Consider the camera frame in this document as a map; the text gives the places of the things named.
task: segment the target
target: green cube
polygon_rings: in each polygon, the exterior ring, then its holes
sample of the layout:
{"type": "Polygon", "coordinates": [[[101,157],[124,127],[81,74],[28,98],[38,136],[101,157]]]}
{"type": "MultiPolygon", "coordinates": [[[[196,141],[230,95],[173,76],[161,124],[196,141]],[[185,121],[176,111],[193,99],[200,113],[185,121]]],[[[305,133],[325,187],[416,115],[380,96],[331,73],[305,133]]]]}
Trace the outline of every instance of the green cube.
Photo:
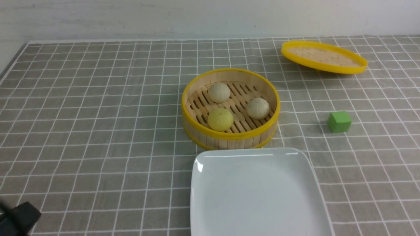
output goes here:
{"type": "Polygon", "coordinates": [[[352,119],[346,111],[335,111],[331,112],[327,124],[331,132],[341,133],[349,130],[352,119]]]}

